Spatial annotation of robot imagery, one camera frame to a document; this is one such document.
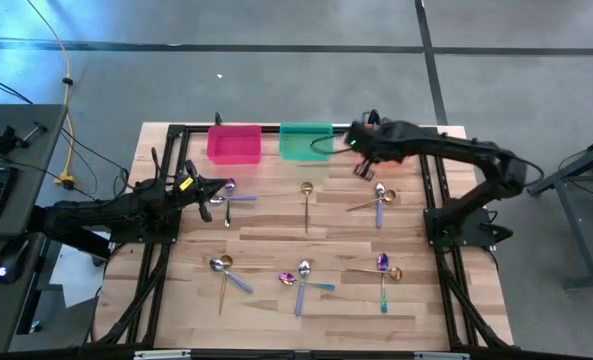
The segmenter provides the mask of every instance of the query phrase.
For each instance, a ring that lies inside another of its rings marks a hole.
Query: black desk
[[[62,105],[0,105],[0,131],[9,125],[22,137],[34,128],[34,121],[48,129],[45,134],[34,137],[29,148],[15,149],[9,153],[10,160],[46,169],[63,125],[65,111]],[[24,231],[45,176],[35,169],[16,167],[17,181],[0,218],[0,249],[9,237]],[[0,352],[7,351],[16,330],[28,290],[37,276],[34,270],[44,243],[43,237],[31,242],[25,272],[16,283],[0,284]]]

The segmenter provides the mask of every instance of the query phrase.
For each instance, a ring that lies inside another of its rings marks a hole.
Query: yellow cable
[[[38,14],[38,16],[40,16],[40,18],[43,20],[45,25],[47,25],[47,27],[52,32],[52,34],[54,34],[54,37],[56,38],[56,41],[58,42],[58,45],[60,46],[60,50],[63,53],[63,57],[65,58],[65,72],[66,72],[65,78],[71,79],[70,66],[69,66],[69,55],[67,54],[67,50],[65,50],[65,46],[63,45],[63,42],[58,37],[58,34],[56,34],[56,31],[54,31],[54,28],[52,28],[52,26],[49,25],[49,23],[43,17],[43,15],[40,13],[40,11],[38,11],[38,9],[36,9],[36,6],[34,6],[34,4],[31,2],[31,0],[27,0],[27,2],[32,7],[32,9],[34,9],[36,14]],[[69,87],[70,86],[71,85],[65,83],[65,99],[63,100],[65,107],[69,106]],[[57,184],[61,184],[62,180],[74,181],[74,177],[69,175],[69,168],[70,168],[70,165],[72,162],[72,152],[74,149],[74,125],[73,125],[72,119],[69,115],[69,108],[67,109],[67,114],[65,115],[65,120],[67,120],[67,126],[69,127],[69,133],[71,134],[71,137],[69,138],[69,150],[67,151],[67,160],[65,161],[65,167],[63,168],[60,179],[54,180],[54,182]]]

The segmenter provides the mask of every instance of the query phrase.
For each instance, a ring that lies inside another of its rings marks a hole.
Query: blue spoon handle
[[[235,282],[236,285],[240,286],[241,289],[247,291],[250,294],[254,292],[254,289],[251,287],[251,285],[249,285],[248,283],[246,283],[245,281],[243,281],[243,279],[241,279],[238,276],[230,273],[229,271],[226,272],[225,274],[227,274],[227,276],[229,276],[229,278],[232,279],[232,281]]]
[[[256,195],[236,195],[231,196],[229,200],[258,200],[258,196]]]
[[[298,284],[298,299],[296,300],[296,310],[294,314],[300,316],[303,313],[303,300],[305,299],[305,283]]]
[[[381,229],[383,227],[383,200],[378,200],[378,206],[376,207],[376,228]]]
[[[307,284],[309,286],[317,287],[319,289],[329,290],[329,291],[336,290],[336,285],[332,285],[332,284],[320,284],[320,283],[305,283],[305,284]]]

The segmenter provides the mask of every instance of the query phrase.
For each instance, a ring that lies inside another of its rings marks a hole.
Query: gold spoon
[[[376,201],[379,201],[379,200],[385,200],[385,202],[392,202],[395,199],[396,199],[396,191],[394,191],[394,190],[387,190],[387,191],[385,191],[385,195],[382,198],[381,197],[378,197],[378,198],[376,198],[374,200],[369,200],[366,203],[362,203],[360,205],[352,206],[352,207],[350,207],[349,209],[347,209],[345,211],[356,210],[356,209],[362,208],[363,206],[369,205],[371,203],[375,203]]]
[[[348,271],[360,271],[360,272],[370,272],[376,274],[389,274],[389,277],[392,278],[394,281],[398,281],[403,277],[403,270],[399,267],[394,266],[393,268],[385,271],[381,270],[365,270],[365,269],[347,269]]]
[[[309,194],[312,193],[312,190],[314,190],[312,183],[305,181],[300,184],[300,192],[305,194],[305,232],[307,232],[307,228],[309,227]]]
[[[223,267],[227,270],[234,264],[234,259],[229,255],[223,255],[220,257],[220,261],[223,262]],[[227,285],[227,273],[223,272],[223,284],[220,287],[220,306],[218,308],[218,316],[223,312],[223,299],[225,298],[225,286]]]

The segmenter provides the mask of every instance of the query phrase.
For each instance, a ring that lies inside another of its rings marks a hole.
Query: desk
[[[47,133],[34,137],[29,148],[10,152],[9,158],[42,169],[47,168],[63,124],[65,109],[61,105],[0,105],[0,132],[5,129],[5,125],[9,125],[22,137],[34,128],[34,121],[48,129]],[[0,218],[0,249],[9,237],[18,236],[24,231],[43,182],[42,172],[17,167],[18,177]],[[34,268],[43,245],[43,237],[31,241],[21,278],[11,285],[0,284],[0,352],[7,351],[16,330],[19,314],[35,278]]]
[[[132,165],[132,181],[152,177],[150,147],[163,152],[169,124],[145,123]],[[463,127],[439,127],[464,137]],[[206,177],[233,177],[235,194],[288,193],[232,203],[232,227],[225,229],[225,206],[211,207],[214,221],[204,223],[196,206],[183,212],[178,242],[172,247],[155,346],[229,349],[447,350],[449,348],[433,250],[426,243],[422,209],[426,207],[417,157],[402,166],[377,169],[372,182],[352,174],[357,155],[330,157],[329,163],[282,160],[278,134],[263,134],[258,166],[215,166],[206,157],[206,134],[192,134],[191,158]],[[471,165],[445,160],[450,190],[460,196],[474,187]],[[310,229],[305,234],[303,181],[314,185]],[[352,204],[373,199],[382,181],[398,197],[375,228],[374,207],[346,213]],[[104,335],[133,298],[143,246],[124,246],[107,268],[96,310],[96,331]],[[388,281],[389,313],[380,313],[380,277],[346,271],[375,267],[378,253],[403,269],[398,283]],[[222,275],[208,261],[227,253],[232,271],[254,287],[247,295],[229,284],[218,316]],[[303,316],[294,316],[297,288],[277,279],[311,259],[308,280],[336,284],[334,292],[307,288]],[[511,343],[511,332],[493,261],[480,249],[463,248],[473,303],[498,335]],[[147,319],[146,303],[141,317]],[[461,338],[462,312],[455,306]]]

